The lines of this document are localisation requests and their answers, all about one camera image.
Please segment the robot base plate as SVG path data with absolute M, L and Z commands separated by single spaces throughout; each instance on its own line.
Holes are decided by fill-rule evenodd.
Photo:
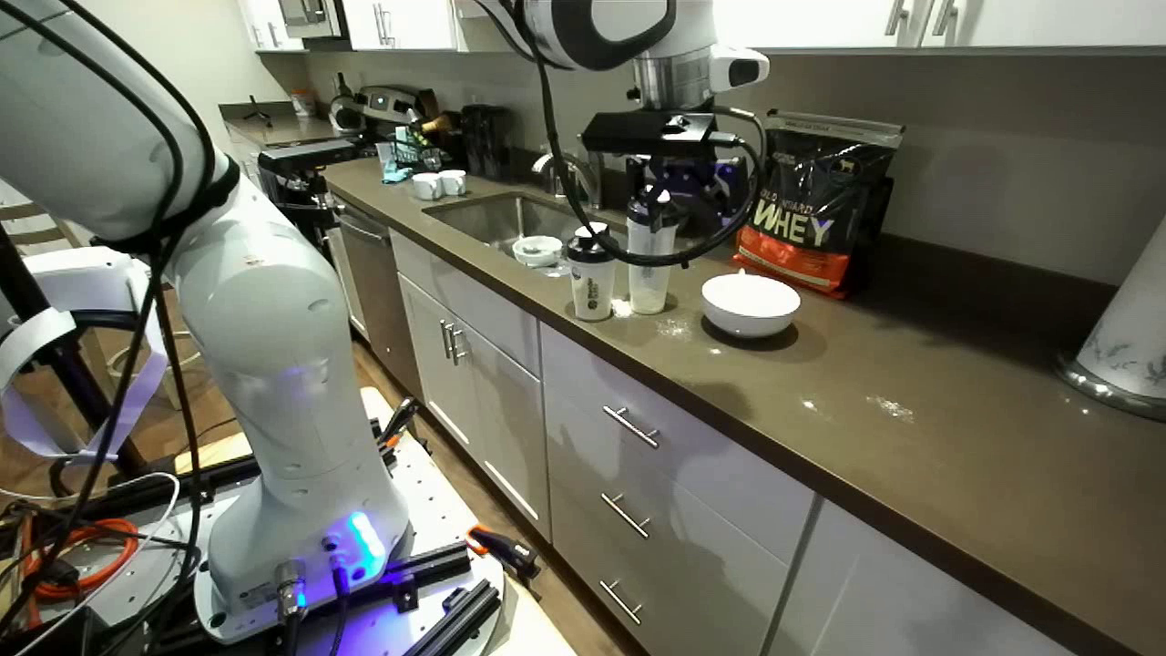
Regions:
M 405 409 L 362 392 L 376 431 L 400 431 Z M 370 516 L 351 512 L 278 574 L 253 608 L 228 616 L 199 565 L 175 585 L 175 552 L 137 552 L 86 601 L 91 656 L 574 656 L 540 601 L 476 553 L 476 517 L 405 431 L 382 474 L 400 497 L 405 533 L 370 536 Z

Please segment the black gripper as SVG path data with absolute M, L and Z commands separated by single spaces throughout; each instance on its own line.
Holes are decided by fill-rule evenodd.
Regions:
M 657 161 L 647 155 L 700 155 L 710 146 L 714 120 L 710 117 L 686 117 L 686 115 L 657 115 L 657 111 L 631 111 L 631 115 L 595 115 L 581 127 L 581 146 L 595 155 L 632 155 L 628 158 L 631 178 L 631 208 L 647 205 L 657 193 Z M 716 175 L 716 155 L 697 161 L 697 196 L 714 212 L 724 217 L 730 185 Z

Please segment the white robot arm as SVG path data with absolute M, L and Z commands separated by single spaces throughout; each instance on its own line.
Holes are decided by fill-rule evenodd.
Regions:
M 170 281 L 258 478 L 211 517 L 199 629 L 241 644 L 377 581 L 409 533 L 326 258 L 77 0 L 0 0 L 0 178 Z

